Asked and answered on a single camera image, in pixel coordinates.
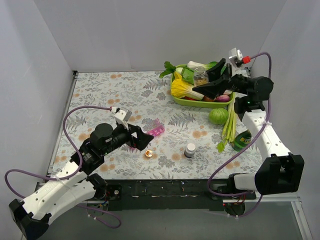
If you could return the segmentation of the gold bottle cap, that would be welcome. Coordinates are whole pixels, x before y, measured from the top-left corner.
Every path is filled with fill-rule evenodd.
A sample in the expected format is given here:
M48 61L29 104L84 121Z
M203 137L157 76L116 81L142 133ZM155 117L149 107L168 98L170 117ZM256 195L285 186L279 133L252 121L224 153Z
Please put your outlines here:
M145 151L145 156L146 156L147 158L151 158L151 157L153 156L153 151L150 150L150 149L146 150L146 151Z

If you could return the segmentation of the clear bottle of yellow pills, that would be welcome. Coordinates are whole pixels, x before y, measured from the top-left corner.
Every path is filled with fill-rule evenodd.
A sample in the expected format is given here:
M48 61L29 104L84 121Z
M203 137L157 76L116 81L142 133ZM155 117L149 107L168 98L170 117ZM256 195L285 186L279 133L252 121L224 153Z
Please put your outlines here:
M206 69L202 66L198 66L193 71L193 85L195 87L205 85L209 82L209 77Z

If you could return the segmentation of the pink weekly pill organizer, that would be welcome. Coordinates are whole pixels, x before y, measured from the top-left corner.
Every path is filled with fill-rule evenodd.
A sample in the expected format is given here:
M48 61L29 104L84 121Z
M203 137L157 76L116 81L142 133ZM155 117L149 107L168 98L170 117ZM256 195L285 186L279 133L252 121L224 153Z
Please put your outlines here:
M156 118L154 120L155 127L147 132L147 134L152 135L154 137L160 136L165 132L164 126L161 124L160 120Z

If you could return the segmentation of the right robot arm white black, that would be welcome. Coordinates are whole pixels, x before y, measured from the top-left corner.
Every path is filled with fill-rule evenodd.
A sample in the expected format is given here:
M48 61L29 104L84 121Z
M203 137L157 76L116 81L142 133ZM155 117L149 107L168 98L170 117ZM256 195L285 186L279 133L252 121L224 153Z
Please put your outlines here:
M226 60L222 59L209 74L209 83L193 88L193 91L211 99L226 90L243 94L237 97L234 111L253 136L262 157L262 164L255 173L234 173L227 179L225 197L237 199L249 192L260 195L294 193L299 189L305 165L301 155L292 152L283 144L269 121L271 109L265 108L264 101L270 100L273 81L265 76L246 77L232 74L230 64L223 74L217 76Z

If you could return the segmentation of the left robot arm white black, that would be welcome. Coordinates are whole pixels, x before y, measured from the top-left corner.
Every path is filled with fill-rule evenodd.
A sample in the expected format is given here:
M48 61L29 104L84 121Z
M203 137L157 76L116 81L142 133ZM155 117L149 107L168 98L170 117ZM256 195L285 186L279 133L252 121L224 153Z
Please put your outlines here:
M105 155L126 144L144 150L154 139L139 126L113 128L108 123L96 126L55 180L22 200L9 204L13 221L27 240L37 240L60 215L85 200L101 200L107 194L107 183L94 171L105 162Z

